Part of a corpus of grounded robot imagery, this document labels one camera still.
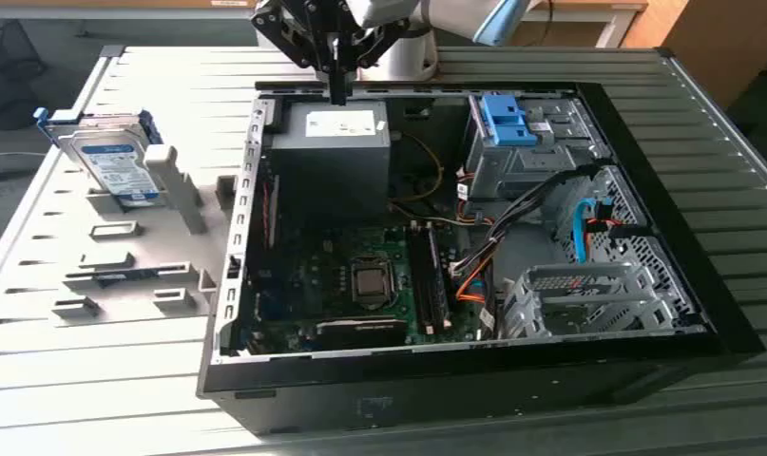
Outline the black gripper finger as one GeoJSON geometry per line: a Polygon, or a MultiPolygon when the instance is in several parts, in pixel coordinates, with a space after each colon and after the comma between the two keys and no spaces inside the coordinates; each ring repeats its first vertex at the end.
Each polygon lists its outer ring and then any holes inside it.
{"type": "Polygon", "coordinates": [[[363,36],[361,28],[342,30],[338,37],[338,104],[353,94],[353,81],[359,68],[375,65],[383,53],[403,35],[403,24],[390,23],[371,29],[363,36]]]}
{"type": "Polygon", "coordinates": [[[335,62],[324,42],[326,35],[316,34],[300,25],[283,5],[258,5],[251,16],[258,33],[284,53],[300,68],[311,67],[324,83],[330,103],[339,103],[339,82],[335,62]]]}

